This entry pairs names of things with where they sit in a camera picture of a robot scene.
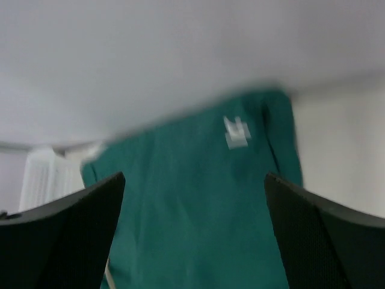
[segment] green cloth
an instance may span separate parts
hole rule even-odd
[[[224,117],[247,124],[248,146],[229,149]],[[82,175],[89,186],[118,171],[126,188],[110,251],[117,288],[288,288],[263,188],[268,172],[302,182],[281,90],[240,93],[114,143]]]

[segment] white wall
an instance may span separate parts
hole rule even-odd
[[[19,210],[27,152],[0,151],[0,210]]]
[[[0,3],[0,141],[110,137],[246,81],[384,67],[385,2]]]
[[[385,79],[293,100],[305,187],[385,217]]]

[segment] green fabric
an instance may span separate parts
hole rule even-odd
[[[224,116],[247,123],[248,146],[228,148]],[[82,175],[89,186],[118,171],[126,188],[110,252],[117,288],[288,288],[263,189],[268,172],[302,182],[281,90],[242,93],[114,143]]]

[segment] white ceiling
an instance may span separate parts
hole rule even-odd
[[[382,0],[0,3],[0,141],[107,138],[249,81],[385,66]]]

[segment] white label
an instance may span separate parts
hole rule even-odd
[[[247,139],[251,138],[247,124],[241,122],[239,117],[235,118],[235,123],[229,121],[226,116],[223,117],[223,120],[227,130],[225,136],[229,149],[247,146]]]

